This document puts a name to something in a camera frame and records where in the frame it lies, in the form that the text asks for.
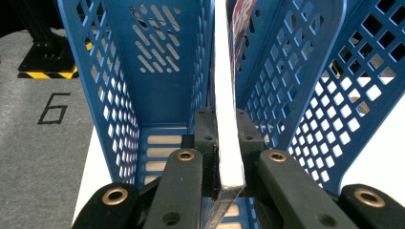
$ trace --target metal grommet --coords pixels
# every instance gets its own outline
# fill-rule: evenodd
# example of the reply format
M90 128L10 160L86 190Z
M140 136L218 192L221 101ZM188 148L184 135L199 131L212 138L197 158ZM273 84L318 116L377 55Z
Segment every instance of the metal grommet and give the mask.
M375 208L381 208L385 206L385 201L381 196L367 189L357 189L356 191L354 191L354 196L362 203Z
M117 187L107 190L102 196L102 202L106 205L117 205L128 198L128 191L124 188Z
M194 154L191 152L180 152L177 154L177 158L182 161L188 161L194 158Z
M270 159L272 159L274 161L277 161L277 162L283 162L283 161L287 160L287 157L285 155L282 155L280 153L275 153L275 152L270 153L268 155L268 158L270 158Z

